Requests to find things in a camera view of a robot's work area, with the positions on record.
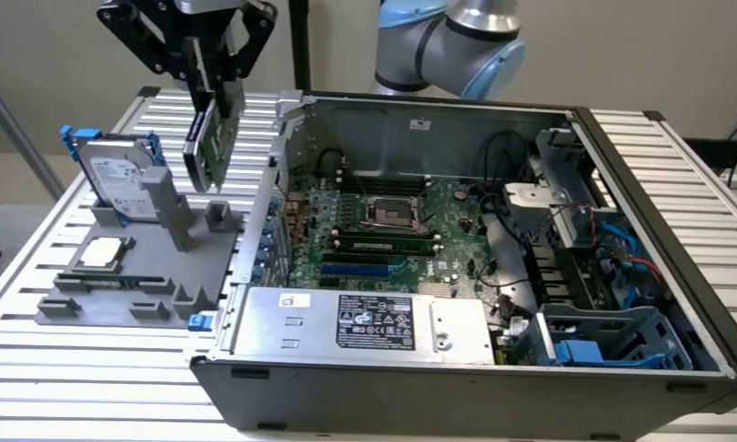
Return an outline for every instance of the slotted metal table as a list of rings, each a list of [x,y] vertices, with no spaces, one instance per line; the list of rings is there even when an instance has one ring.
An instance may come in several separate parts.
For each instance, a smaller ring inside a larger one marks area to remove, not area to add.
[[[155,131],[162,136],[176,185],[192,206],[218,197],[248,213],[276,136],[275,108],[276,95],[247,96],[228,181],[218,195],[195,194],[186,176],[180,150],[194,107],[184,92],[163,90],[155,97],[140,97],[115,132]],[[651,122],[640,112],[595,114],[737,320],[737,199],[664,122]],[[224,424],[183,358],[188,331],[36,324],[36,305],[95,223],[88,211],[93,202],[80,176],[0,278],[0,439],[322,439],[323,435],[240,433]],[[642,440],[737,441],[737,410],[688,415]]]

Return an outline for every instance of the metal pole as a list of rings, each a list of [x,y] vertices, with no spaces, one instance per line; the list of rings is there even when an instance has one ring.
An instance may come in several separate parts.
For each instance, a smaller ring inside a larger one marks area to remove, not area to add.
[[[20,154],[23,154],[24,161],[27,161],[29,168],[33,169],[33,172],[39,177],[40,183],[47,188],[47,192],[49,192],[52,197],[56,200],[59,200],[60,196],[63,195],[63,191],[65,191],[63,189],[63,184],[57,179],[55,171],[49,167],[49,163],[47,162],[43,155],[39,153],[39,150],[36,149],[33,142],[29,140],[29,137],[24,133],[23,127],[16,121],[16,118],[13,118],[13,115],[11,114],[11,110],[8,110],[8,106],[3,101],[1,97],[0,97],[0,127],[5,132],[5,135],[8,135],[8,138],[11,139],[11,142],[13,143],[13,145],[16,146],[16,149],[20,151]]]
[[[308,60],[308,0],[290,0],[290,6],[295,88],[311,90],[311,61]]]

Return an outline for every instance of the motherboard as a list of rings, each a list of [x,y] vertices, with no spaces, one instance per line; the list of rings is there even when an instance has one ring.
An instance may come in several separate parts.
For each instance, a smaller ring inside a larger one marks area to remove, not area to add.
[[[290,287],[488,302],[492,288],[478,279],[478,271],[494,256],[480,194],[471,192],[471,184],[454,179],[359,180],[351,185],[314,175],[292,178]],[[484,280],[492,283],[490,273]]]

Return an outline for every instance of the power supply label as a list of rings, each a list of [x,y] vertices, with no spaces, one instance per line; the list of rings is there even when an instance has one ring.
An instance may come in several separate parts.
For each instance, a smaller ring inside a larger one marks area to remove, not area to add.
[[[336,343],[342,348],[415,350],[414,300],[340,295]]]

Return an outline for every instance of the white wall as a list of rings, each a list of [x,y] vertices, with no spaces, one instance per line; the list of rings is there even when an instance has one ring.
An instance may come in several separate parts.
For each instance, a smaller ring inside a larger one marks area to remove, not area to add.
[[[171,84],[96,20],[100,3],[0,0],[0,91],[45,152],[63,152],[61,124],[111,128],[142,86]],[[287,1],[275,3],[282,18],[250,91],[294,86]],[[655,109],[683,134],[726,133],[737,119],[737,0],[520,3],[528,56],[506,100]],[[378,5],[312,0],[316,89],[368,89]]]

